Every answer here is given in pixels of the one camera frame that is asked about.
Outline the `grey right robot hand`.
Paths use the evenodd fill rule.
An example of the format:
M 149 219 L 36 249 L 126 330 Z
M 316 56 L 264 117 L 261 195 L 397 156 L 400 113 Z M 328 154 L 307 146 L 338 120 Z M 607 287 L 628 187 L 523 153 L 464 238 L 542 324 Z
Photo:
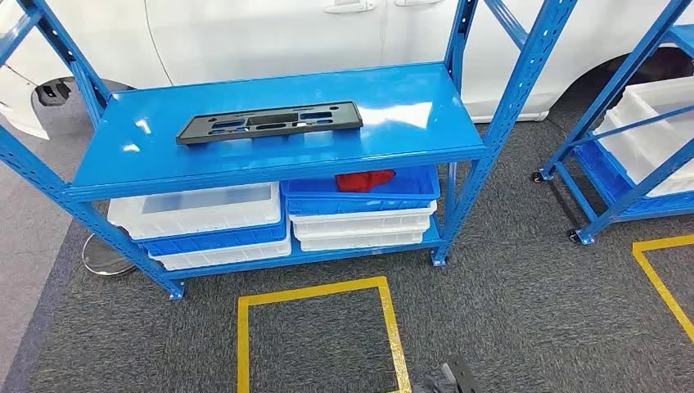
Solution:
M 412 384 L 412 393 L 448 393 L 456 392 L 454 383 L 441 372 L 427 373 L 419 382 Z

